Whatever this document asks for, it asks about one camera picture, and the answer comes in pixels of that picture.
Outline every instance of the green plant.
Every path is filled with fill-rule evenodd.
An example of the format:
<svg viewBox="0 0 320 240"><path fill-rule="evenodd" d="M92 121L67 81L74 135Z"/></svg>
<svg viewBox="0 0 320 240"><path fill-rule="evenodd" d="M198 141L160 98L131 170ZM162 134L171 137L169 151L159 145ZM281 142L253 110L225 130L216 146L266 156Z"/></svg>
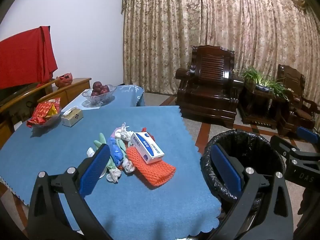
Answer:
<svg viewBox="0 0 320 240"><path fill-rule="evenodd" d="M256 82L256 84L264 86L265 77L260 72L258 72L256 69L254 69L253 67L249 67L249 68L245 69L241 73L241 76L244 79L252 79Z"/></svg>
<svg viewBox="0 0 320 240"><path fill-rule="evenodd" d="M252 66L248 67L245 69L242 73L241 76L244 79L251 79L254 80L257 85L264 86L264 87L269 87L271 91L279 96L287 99L287 96L285 95L285 91L287 90L284 85L281 82L276 82L275 80L269 77L268 75L263 75L256 69L254 69Z"/></svg>

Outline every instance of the latex glove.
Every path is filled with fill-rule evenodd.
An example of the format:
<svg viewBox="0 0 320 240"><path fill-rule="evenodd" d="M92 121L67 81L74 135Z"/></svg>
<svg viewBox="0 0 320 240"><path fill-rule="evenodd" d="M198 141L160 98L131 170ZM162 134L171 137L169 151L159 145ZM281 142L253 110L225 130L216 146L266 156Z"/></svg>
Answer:
<svg viewBox="0 0 320 240"><path fill-rule="evenodd" d="M88 157L92 157L94 154L95 154L95 151L90 147L90 148L87 150L87 156L88 156Z"/></svg>
<svg viewBox="0 0 320 240"><path fill-rule="evenodd" d="M128 158L128 157L127 157L127 154L125 153L126 147L125 147L124 142L123 142L121 139L116 139L116 143L117 143L117 146L118 146L118 147L121 149L121 151L122 151L123 158Z"/></svg>
<svg viewBox="0 0 320 240"><path fill-rule="evenodd" d="M123 159L122 167L126 173L131 173L136 169L135 166L133 166L132 161L129 161L127 158Z"/></svg>
<svg viewBox="0 0 320 240"><path fill-rule="evenodd" d="M110 182L118 182L118 178L121 176L121 171L116 167L115 169L109 170L109 174L107 174L107 180Z"/></svg>
<svg viewBox="0 0 320 240"><path fill-rule="evenodd" d="M95 144L97 150L99 149L99 147L100 147L103 143L107 144L106 138L104 137L103 133L99 133L99 141L95 140L93 143ZM106 167L107 167L108 170L110 170L110 169L115 169L115 168L116 168L116 165L115 165L112 157L110 157L110 159L109 159Z"/></svg>
<svg viewBox="0 0 320 240"><path fill-rule="evenodd" d="M125 122L122 124L122 127L118 130L116 130L115 138L116 139L122 139L127 142L130 141L131 136L133 135L133 131L127 131L127 128L129 126L125 126Z"/></svg>

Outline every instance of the patterned curtain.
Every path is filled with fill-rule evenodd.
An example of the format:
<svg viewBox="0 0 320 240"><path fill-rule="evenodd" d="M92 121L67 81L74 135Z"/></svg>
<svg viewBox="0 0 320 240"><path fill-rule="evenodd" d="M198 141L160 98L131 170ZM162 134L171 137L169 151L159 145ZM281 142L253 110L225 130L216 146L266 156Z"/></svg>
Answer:
<svg viewBox="0 0 320 240"><path fill-rule="evenodd" d="M125 83L174 94L192 46L210 44L234 50L240 71L296 68L304 96L320 103L320 22L304 0L124 0L123 9Z"/></svg>

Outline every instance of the metal bolt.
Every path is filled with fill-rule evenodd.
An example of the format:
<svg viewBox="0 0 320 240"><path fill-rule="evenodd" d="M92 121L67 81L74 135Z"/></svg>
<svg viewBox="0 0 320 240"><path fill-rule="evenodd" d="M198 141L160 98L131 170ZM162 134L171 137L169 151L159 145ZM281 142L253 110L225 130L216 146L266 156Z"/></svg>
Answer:
<svg viewBox="0 0 320 240"><path fill-rule="evenodd" d="M75 173L75 171L76 171L75 167L70 167L67 169L67 173L69 173L69 174L73 174L73 173Z"/></svg>
<svg viewBox="0 0 320 240"><path fill-rule="evenodd" d="M248 174L253 174L253 173L254 173L254 169L251 168L251 167L246 168L245 171L246 171Z"/></svg>
<svg viewBox="0 0 320 240"><path fill-rule="evenodd" d="M45 176L45 172L44 171L39 172L39 174L38 174L39 178L43 178L44 176Z"/></svg>
<svg viewBox="0 0 320 240"><path fill-rule="evenodd" d="M281 178L282 178L282 173L279 172L279 171L277 171L277 172L276 172L276 176L277 176L279 179L281 179Z"/></svg>

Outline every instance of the chair cushion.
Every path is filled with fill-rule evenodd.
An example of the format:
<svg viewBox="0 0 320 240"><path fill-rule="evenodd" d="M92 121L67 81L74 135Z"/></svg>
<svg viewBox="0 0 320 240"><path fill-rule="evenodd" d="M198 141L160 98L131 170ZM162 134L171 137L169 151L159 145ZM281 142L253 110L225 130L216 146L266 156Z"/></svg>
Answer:
<svg viewBox="0 0 320 240"><path fill-rule="evenodd" d="M299 116L303 119L310 120L310 121L313 120L313 118L310 114L306 113L305 111L303 111L301 109L295 108L295 113L297 114L297 116Z"/></svg>
<svg viewBox="0 0 320 240"><path fill-rule="evenodd" d="M198 86L191 92L193 96L205 98L220 98L229 100L229 95L225 89L220 87Z"/></svg>

